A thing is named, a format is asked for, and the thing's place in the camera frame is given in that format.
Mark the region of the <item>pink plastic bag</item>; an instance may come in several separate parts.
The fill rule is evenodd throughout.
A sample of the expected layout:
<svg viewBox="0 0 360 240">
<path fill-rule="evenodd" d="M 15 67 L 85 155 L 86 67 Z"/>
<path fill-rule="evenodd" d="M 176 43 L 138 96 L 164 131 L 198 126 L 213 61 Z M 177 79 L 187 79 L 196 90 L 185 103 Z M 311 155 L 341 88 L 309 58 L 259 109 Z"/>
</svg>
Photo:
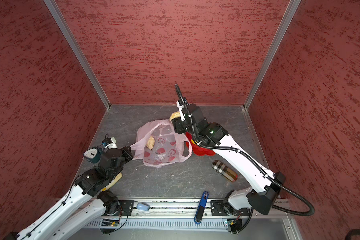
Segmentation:
<svg viewBox="0 0 360 240">
<path fill-rule="evenodd" d="M 156 140 L 152 151 L 146 147 L 150 136 Z M 177 134 L 170 120 L 156 120 L 138 129 L 136 143 L 131 148 L 135 151 L 135 160 L 142 160 L 147 167 L 161 168 L 190 158 L 192 147 L 188 148 L 187 142 L 186 135 Z"/>
</svg>

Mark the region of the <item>beige fake bread piece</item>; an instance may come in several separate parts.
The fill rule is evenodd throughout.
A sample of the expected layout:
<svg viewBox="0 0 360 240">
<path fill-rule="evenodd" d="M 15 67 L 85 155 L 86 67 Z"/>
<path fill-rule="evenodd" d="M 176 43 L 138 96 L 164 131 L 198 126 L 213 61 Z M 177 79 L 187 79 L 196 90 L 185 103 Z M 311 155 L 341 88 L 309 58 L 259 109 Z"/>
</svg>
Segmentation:
<svg viewBox="0 0 360 240">
<path fill-rule="evenodd" d="M 176 119 L 176 118 L 181 118 L 181 116 L 182 116 L 182 114 L 180 112 L 172 113 L 170 116 L 170 121 L 172 121 L 173 119 Z"/>
</svg>

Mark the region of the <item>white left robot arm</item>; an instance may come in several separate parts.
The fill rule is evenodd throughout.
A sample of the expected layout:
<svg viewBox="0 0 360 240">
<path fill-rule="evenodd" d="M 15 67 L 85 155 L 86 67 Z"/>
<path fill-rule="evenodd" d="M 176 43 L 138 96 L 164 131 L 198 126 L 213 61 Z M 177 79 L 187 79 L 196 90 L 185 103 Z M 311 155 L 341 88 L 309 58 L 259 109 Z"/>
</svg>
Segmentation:
<svg viewBox="0 0 360 240">
<path fill-rule="evenodd" d="M 18 233 L 7 234 L 6 240 L 67 240 L 104 214 L 122 215 L 119 199 L 109 189 L 124 165 L 134 158 L 131 147 L 111 148 L 104 153 L 92 148 L 84 157 L 99 158 L 99 164 L 78 176 L 68 192 L 40 218 Z"/>
</svg>

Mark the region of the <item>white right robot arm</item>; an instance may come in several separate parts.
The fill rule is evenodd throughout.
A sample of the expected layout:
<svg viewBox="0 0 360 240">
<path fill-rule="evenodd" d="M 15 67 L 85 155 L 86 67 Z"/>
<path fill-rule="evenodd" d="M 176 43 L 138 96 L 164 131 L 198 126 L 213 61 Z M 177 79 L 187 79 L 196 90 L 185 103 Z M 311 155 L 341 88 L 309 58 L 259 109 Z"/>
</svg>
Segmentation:
<svg viewBox="0 0 360 240">
<path fill-rule="evenodd" d="M 218 123 L 209 123 L 197 105 L 188 105 L 190 115 L 180 101 L 177 101 L 177 107 L 180 116 L 171 120 L 175 132 L 188 133 L 193 139 L 198 136 L 209 150 L 224 158 L 250 184 L 250 187 L 228 195 L 225 203 L 227 210 L 253 208 L 262 215 L 268 215 L 281 188 L 267 177 L 281 185 L 286 177 L 281 172 L 274 173 L 257 161 L 252 163 L 251 156 L 237 144 L 229 132 Z"/>
</svg>

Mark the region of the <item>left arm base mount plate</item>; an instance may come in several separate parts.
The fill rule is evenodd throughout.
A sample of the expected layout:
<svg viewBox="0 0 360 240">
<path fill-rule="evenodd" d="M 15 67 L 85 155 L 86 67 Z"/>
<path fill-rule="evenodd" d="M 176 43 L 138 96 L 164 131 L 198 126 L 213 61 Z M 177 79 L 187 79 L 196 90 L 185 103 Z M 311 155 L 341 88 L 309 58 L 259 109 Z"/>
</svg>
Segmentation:
<svg viewBox="0 0 360 240">
<path fill-rule="evenodd" d="M 134 200 L 119 200 L 118 201 L 117 210 L 113 213 L 113 216 L 118 216 L 120 214 L 124 214 L 127 216 L 132 215 L 132 211 L 134 209 Z"/>
</svg>

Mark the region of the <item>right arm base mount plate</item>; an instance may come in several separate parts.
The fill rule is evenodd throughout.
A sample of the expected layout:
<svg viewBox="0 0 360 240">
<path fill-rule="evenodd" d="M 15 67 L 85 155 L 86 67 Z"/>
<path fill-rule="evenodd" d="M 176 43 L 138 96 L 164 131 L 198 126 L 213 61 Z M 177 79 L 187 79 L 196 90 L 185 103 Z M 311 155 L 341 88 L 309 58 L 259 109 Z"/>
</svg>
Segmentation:
<svg viewBox="0 0 360 240">
<path fill-rule="evenodd" d="M 247 217 L 251 213 L 250 208 L 236 210 L 233 207 L 229 207 L 228 203 L 225 204 L 222 200 L 211 200 L 210 205 L 213 217 Z"/>
</svg>

